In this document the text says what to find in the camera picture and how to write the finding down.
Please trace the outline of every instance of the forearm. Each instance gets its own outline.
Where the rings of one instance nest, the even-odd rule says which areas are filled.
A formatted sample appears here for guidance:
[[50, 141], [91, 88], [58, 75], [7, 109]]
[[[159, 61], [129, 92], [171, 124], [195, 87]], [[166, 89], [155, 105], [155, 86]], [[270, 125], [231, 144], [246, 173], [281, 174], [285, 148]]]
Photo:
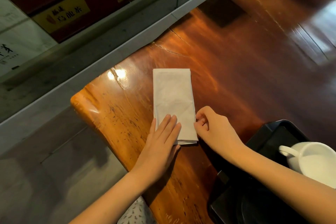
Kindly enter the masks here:
[[303, 217], [315, 224], [336, 223], [336, 191], [245, 147], [236, 162]]
[[140, 174], [128, 173], [70, 224], [113, 224], [145, 191]]

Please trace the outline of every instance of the hand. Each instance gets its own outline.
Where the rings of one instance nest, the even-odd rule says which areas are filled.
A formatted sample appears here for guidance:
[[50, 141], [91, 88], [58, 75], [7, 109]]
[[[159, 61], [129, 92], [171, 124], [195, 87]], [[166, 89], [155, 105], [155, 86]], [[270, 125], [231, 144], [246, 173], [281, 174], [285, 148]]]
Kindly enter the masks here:
[[155, 131], [156, 119], [152, 121], [146, 145], [131, 170], [141, 176], [147, 188], [164, 174], [180, 148], [174, 145], [181, 130], [181, 124], [176, 122], [175, 115], [167, 114]]
[[235, 163], [235, 158], [246, 147], [225, 116], [214, 112], [209, 106], [201, 108], [196, 114], [197, 122], [194, 123], [197, 134], [215, 152], [230, 163]]

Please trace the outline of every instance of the black tray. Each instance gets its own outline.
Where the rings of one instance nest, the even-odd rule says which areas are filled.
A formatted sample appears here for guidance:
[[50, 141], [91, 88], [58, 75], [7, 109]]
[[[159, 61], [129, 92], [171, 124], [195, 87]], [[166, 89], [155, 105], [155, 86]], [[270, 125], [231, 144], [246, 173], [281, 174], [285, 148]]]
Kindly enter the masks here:
[[[290, 121], [278, 120], [263, 125], [246, 145], [261, 155], [286, 167], [286, 157], [279, 153], [280, 145], [291, 147], [309, 141]], [[208, 214], [218, 224], [282, 223], [296, 220], [306, 223], [288, 205], [253, 177], [218, 156], [222, 167], [217, 175], [208, 202]]]

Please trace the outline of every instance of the teapot handle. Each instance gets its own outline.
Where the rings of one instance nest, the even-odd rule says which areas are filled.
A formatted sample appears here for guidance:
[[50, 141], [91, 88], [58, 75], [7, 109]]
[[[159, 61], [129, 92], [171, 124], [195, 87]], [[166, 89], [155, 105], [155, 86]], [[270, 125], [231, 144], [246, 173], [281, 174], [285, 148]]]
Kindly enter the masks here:
[[286, 157], [288, 157], [289, 154], [293, 155], [294, 157], [297, 157], [299, 155], [299, 152], [297, 150], [283, 145], [279, 146], [279, 152]]

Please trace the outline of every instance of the wood grain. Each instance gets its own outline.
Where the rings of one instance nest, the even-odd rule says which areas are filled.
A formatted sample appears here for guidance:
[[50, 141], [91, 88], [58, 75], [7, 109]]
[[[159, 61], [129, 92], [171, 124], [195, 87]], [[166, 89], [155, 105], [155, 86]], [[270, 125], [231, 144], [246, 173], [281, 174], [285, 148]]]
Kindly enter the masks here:
[[[319, 16], [324, 7], [297, 12], [288, 28]], [[209, 105], [227, 116], [243, 142], [263, 123], [288, 119], [312, 141], [336, 148], [335, 61], [313, 60], [317, 49], [307, 49], [308, 54], [301, 48], [306, 39], [294, 42], [260, 6], [255, 13], [249, 9], [247, 14], [231, 0], [207, 0], [72, 97], [76, 111], [127, 170], [144, 147], [153, 118], [154, 68], [190, 68], [195, 109]], [[327, 32], [335, 33], [334, 21], [326, 18], [331, 17], [322, 20]], [[144, 198], [160, 224], [211, 223], [206, 204], [215, 177], [200, 145], [182, 147]]]

